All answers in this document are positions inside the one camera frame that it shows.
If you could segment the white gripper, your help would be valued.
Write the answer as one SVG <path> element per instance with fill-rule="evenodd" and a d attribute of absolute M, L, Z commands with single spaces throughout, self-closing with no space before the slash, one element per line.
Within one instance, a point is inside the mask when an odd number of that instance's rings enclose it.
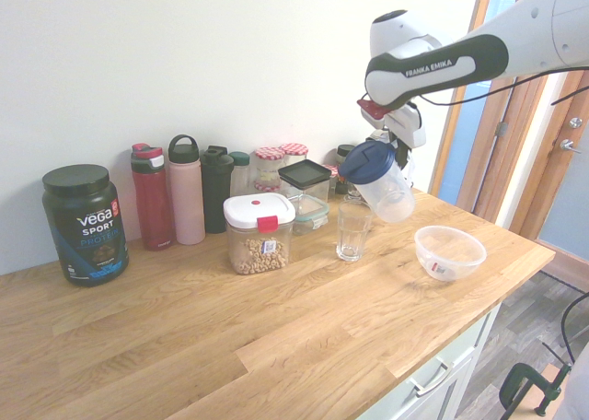
<path fill-rule="evenodd" d="M 385 115 L 385 125 L 396 137 L 395 160 L 403 169 L 403 176 L 413 187 L 414 161 L 409 160 L 410 150 L 426 143 L 422 117 L 415 104 L 405 104 L 398 110 Z"/>

